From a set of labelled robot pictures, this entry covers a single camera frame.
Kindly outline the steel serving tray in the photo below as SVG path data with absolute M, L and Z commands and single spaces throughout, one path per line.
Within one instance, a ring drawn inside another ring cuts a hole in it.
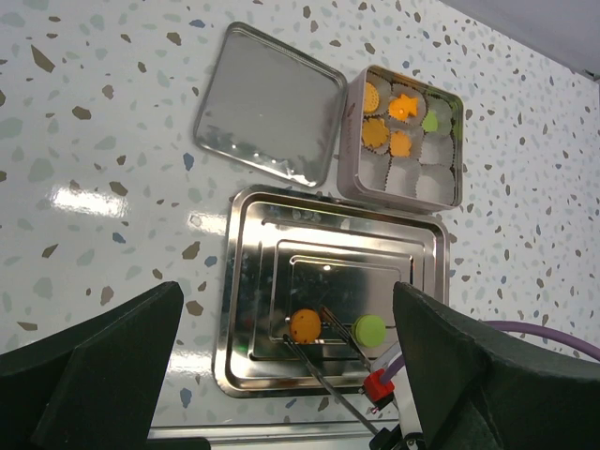
M 231 203 L 213 373 L 234 398 L 318 395 L 321 385 L 285 343 L 292 315 L 329 308 L 345 326 L 367 314 L 397 339 L 394 285 L 449 296 L 449 239 L 431 216 L 266 185 Z

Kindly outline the metal tongs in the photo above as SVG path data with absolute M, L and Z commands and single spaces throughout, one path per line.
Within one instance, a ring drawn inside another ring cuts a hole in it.
M 322 321 L 322 331 L 318 339 L 310 344 L 294 342 L 289 320 L 288 331 L 282 335 L 282 340 L 303 363 L 308 374 L 375 436 L 378 428 L 346 398 L 348 393 L 361 395 L 369 402 L 370 410 L 377 413 L 362 392 L 364 379 L 370 373 L 374 361 L 365 353 L 367 348 L 358 345 L 354 340 L 352 326 L 344 324 L 328 307 L 322 306 L 314 310 Z

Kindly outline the orange flower cookie top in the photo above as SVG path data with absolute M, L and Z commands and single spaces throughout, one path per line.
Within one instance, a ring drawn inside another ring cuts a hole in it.
M 411 155 L 413 142 L 403 131 L 397 130 L 390 133 L 389 151 L 394 158 L 408 158 Z

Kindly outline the orange fish cookie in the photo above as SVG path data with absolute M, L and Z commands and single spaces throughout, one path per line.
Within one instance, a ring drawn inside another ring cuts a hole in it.
M 397 120 L 405 121 L 418 115 L 418 98 L 401 94 L 393 98 L 388 105 L 388 114 Z

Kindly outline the orange round biscuit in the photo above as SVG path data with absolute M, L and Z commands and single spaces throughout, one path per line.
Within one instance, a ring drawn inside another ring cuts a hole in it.
M 363 112 L 364 115 L 375 113 L 380 105 L 380 94 L 377 87 L 371 83 L 365 83 L 365 91 L 364 91 L 364 105 Z
M 319 338 L 321 331 L 322 321 L 314 309 L 298 309 L 290 318 L 291 337 L 298 344 L 313 343 Z

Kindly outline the orange flower cookie bottom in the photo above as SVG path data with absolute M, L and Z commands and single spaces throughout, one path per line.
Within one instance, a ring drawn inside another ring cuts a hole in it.
M 382 118 L 370 117 L 362 124 L 362 142 L 365 147 L 378 148 L 389 138 L 389 129 Z

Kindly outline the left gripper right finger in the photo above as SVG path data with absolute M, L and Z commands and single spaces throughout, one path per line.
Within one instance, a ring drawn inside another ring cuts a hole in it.
M 599 366 L 398 282 L 393 314 L 429 449 L 596 449 Z

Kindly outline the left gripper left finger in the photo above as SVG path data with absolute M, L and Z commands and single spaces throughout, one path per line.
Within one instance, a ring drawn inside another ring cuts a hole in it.
M 163 282 L 2 354 L 2 448 L 144 449 L 183 305 Z

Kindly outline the green round cookie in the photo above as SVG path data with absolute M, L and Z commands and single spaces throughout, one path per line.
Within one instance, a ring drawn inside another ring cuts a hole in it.
M 432 110 L 428 111 L 423 119 L 421 126 L 426 133 L 436 132 L 439 128 L 439 120 L 437 114 Z
M 378 315 L 362 315 L 352 325 L 352 337 L 362 347 L 379 347 L 386 337 L 385 323 Z

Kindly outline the silver tin lid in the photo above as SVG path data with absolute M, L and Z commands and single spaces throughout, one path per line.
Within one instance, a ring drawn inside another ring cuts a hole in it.
M 336 148 L 347 90 L 338 70 L 233 22 L 201 102 L 194 142 L 290 183 L 319 187 Z

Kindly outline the cookie tin with paper cups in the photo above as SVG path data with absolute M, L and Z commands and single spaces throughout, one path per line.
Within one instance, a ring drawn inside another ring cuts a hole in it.
M 350 83 L 341 124 L 337 188 L 347 199 L 434 213 L 463 194 L 462 100 L 369 66 Z

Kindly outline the orange round biscuit bottom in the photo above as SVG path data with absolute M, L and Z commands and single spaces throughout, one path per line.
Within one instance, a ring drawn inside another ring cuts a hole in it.
M 319 338 L 321 331 L 322 321 L 314 309 L 298 309 L 290 318 L 291 337 L 298 344 L 313 343 Z

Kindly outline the orange flower cookie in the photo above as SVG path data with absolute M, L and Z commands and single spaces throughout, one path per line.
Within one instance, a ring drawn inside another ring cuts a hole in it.
M 365 147 L 378 148 L 389 138 L 389 129 L 382 118 L 370 117 L 362 124 L 362 142 Z
M 411 155 L 413 142 L 403 131 L 397 130 L 390 133 L 389 151 L 394 158 L 408 158 Z

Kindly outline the aluminium front rail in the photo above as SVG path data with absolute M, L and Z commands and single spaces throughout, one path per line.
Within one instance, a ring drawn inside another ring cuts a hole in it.
M 151 427 L 148 434 L 150 440 L 205 438 L 212 447 L 330 441 L 359 441 L 368 447 L 373 437 L 359 422 Z

